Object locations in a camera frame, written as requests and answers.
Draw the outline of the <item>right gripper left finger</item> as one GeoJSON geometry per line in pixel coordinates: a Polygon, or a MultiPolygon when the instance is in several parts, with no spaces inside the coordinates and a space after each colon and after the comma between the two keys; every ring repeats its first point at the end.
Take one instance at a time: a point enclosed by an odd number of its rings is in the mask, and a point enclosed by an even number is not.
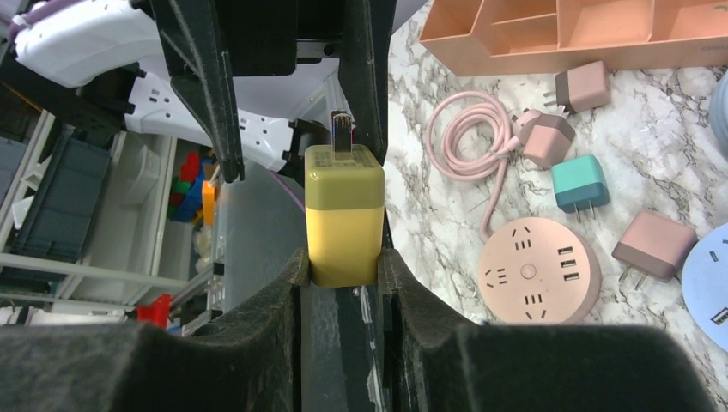
{"type": "Polygon", "coordinates": [[[197,329],[146,322],[5,326],[4,411],[297,411],[301,407],[297,251],[265,288],[197,329]]]}

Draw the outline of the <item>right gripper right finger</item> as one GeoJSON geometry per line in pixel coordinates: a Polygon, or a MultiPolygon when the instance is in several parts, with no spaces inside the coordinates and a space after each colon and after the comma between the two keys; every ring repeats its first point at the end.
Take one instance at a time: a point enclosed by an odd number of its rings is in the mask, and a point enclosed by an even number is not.
{"type": "Polygon", "coordinates": [[[688,356],[645,326],[474,323],[379,256],[396,411],[711,411],[688,356]]]}

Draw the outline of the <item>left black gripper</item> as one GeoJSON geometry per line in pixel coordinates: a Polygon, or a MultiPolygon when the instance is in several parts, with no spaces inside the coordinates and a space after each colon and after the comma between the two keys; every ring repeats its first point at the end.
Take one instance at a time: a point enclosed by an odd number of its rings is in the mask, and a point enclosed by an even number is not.
{"type": "Polygon", "coordinates": [[[233,75],[288,76],[337,58],[341,41],[354,142],[385,160],[394,1],[223,0],[218,14],[214,1],[150,4],[171,87],[209,136],[226,182],[245,178],[233,75]]]}

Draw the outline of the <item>yellow plug adapter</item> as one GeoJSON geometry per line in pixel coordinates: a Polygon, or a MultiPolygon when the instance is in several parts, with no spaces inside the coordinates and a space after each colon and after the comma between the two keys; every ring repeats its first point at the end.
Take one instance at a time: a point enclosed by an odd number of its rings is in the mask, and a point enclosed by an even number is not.
{"type": "Polygon", "coordinates": [[[348,288],[377,281],[385,217],[385,172],[355,144],[355,121],[331,113],[331,142],[305,151],[305,215],[312,281],[348,288]]]}

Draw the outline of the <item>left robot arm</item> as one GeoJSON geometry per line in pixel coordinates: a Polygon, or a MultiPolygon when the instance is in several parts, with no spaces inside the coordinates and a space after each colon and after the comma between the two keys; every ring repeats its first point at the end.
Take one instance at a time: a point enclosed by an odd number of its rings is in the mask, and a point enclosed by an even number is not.
{"type": "Polygon", "coordinates": [[[395,12],[393,1],[26,1],[1,20],[1,78],[81,130],[209,146],[229,183],[252,161],[303,184],[311,146],[356,143],[384,160],[395,12]],[[235,78],[327,58],[351,125],[238,107],[235,78]]]}

